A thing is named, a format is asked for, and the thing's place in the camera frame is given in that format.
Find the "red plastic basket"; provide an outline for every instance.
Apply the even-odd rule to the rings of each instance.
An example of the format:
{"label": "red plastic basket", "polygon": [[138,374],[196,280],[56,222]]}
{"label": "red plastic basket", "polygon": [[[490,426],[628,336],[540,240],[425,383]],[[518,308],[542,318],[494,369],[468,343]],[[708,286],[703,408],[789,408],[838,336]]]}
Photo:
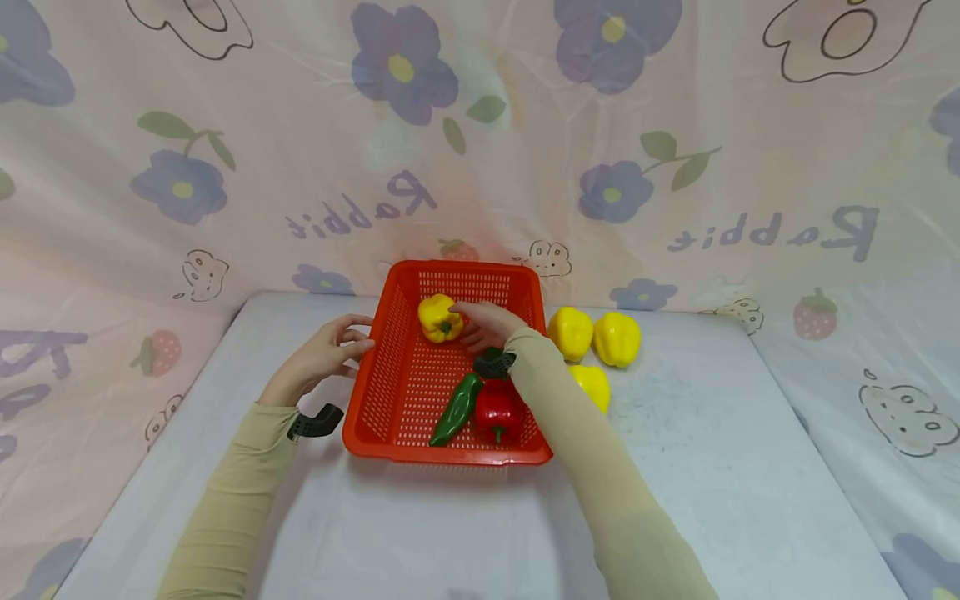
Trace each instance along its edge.
{"label": "red plastic basket", "polygon": [[344,445],[358,456],[445,465],[541,465],[553,452],[529,409],[513,445],[478,439],[473,418],[444,447],[427,442],[450,394],[472,370],[473,356],[459,341],[433,344],[423,337],[417,307],[434,294],[490,301],[518,314],[543,333],[540,279],[525,267],[448,260],[405,260],[387,275],[367,353],[357,375]]}

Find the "purple flower print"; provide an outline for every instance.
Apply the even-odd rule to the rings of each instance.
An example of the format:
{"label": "purple flower print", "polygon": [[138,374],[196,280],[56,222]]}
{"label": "purple flower print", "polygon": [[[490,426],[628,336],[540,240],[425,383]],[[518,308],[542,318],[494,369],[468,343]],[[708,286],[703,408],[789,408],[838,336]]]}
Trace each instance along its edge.
{"label": "purple flower print", "polygon": [[27,585],[11,600],[46,600],[53,598],[57,588],[66,579],[73,564],[84,551],[86,540],[74,538],[62,541],[53,547],[34,565],[27,578]]}
{"label": "purple flower print", "polygon": [[580,212],[590,219],[626,223],[654,194],[654,184],[643,177],[640,165],[621,160],[599,164],[580,177]]}
{"label": "purple flower print", "polygon": [[557,64],[576,84],[619,94],[670,41],[683,11],[681,0],[554,0],[553,16],[564,30]]}
{"label": "purple flower print", "polygon": [[0,104],[62,107],[73,101],[73,81],[51,48],[50,30],[28,0],[0,2]]}
{"label": "purple flower print", "polygon": [[960,87],[940,99],[930,115],[930,127],[950,138],[947,145],[947,168],[960,177]]}
{"label": "purple flower print", "polygon": [[457,100],[460,82],[440,60],[440,31],[423,9],[402,7],[394,15],[364,2],[350,22],[360,45],[353,84],[361,94],[390,102],[411,125],[428,125],[433,107],[446,108]]}
{"label": "purple flower print", "polygon": [[184,225],[197,225],[227,205],[224,176],[217,167],[173,150],[154,152],[150,168],[133,178],[130,188]]}
{"label": "purple flower print", "polygon": [[960,564],[950,563],[913,534],[894,537],[893,552],[882,552],[910,600],[960,598]]}
{"label": "purple flower print", "polygon": [[290,277],[297,287],[311,294],[338,294],[340,296],[356,296],[353,284],[345,276],[331,271],[321,271],[313,265],[299,265],[300,271]]}
{"label": "purple flower print", "polygon": [[676,285],[660,285],[653,279],[634,279],[627,287],[613,288],[610,300],[623,310],[660,310],[676,294]]}

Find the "beige sleeve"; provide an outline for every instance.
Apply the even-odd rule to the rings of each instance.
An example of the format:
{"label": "beige sleeve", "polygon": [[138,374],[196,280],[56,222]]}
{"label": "beige sleeve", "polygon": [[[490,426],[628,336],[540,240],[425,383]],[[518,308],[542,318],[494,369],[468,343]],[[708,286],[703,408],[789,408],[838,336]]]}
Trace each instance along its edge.
{"label": "beige sleeve", "polygon": [[511,378],[566,470],[612,600],[716,598],[700,562],[553,343],[524,328],[507,341]]}
{"label": "beige sleeve", "polygon": [[297,444],[296,407],[254,404],[186,525],[157,598],[243,598],[260,533]]}

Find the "table surface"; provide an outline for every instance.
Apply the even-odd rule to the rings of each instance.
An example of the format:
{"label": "table surface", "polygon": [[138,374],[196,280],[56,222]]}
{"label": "table surface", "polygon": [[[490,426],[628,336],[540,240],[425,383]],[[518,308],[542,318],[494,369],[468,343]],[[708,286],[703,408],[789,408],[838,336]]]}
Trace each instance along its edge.
{"label": "table surface", "polygon": [[[303,294],[248,301],[58,600],[153,598],[207,477],[270,375],[320,324],[375,308],[376,299]],[[903,600],[739,323],[630,314],[643,348],[628,370],[607,369],[610,419],[720,597]],[[584,361],[597,362],[592,353]],[[328,379],[300,406],[308,414],[326,402],[346,409],[351,388]],[[248,597],[605,593],[556,460],[535,468],[402,465],[351,456],[335,434],[300,440]]]}

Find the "leaf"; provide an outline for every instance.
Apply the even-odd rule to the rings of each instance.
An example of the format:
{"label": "leaf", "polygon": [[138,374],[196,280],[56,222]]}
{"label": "leaf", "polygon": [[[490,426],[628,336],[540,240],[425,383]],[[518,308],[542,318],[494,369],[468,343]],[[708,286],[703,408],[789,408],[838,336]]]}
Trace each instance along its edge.
{"label": "leaf", "polygon": [[667,132],[649,132],[640,136],[643,152],[657,160],[673,160],[677,157],[677,140]]}
{"label": "leaf", "polygon": [[677,169],[677,174],[673,176],[673,183],[670,189],[677,191],[684,189],[694,181],[700,178],[707,170],[707,163],[710,162],[710,155],[703,153],[691,156],[684,164]]}
{"label": "leaf", "polygon": [[467,116],[481,123],[492,123],[500,118],[506,108],[507,103],[501,100],[499,96],[484,96],[467,109]]}
{"label": "leaf", "polygon": [[230,150],[227,150],[227,145],[224,143],[224,140],[220,139],[220,136],[216,133],[210,133],[207,137],[210,139],[210,146],[213,147],[213,152],[217,153],[217,156],[220,157],[230,171],[236,171],[237,163],[233,161],[233,155],[230,153]]}
{"label": "leaf", "polygon": [[444,119],[444,137],[453,152],[461,156],[467,153],[467,141],[464,139],[464,133],[460,131],[457,122],[450,117]]}
{"label": "leaf", "polygon": [[144,114],[137,120],[136,125],[141,130],[155,133],[160,137],[190,139],[196,135],[183,119],[162,110],[152,110]]}
{"label": "leaf", "polygon": [[0,200],[6,200],[16,191],[16,185],[13,184],[13,178],[9,173],[0,169]]}

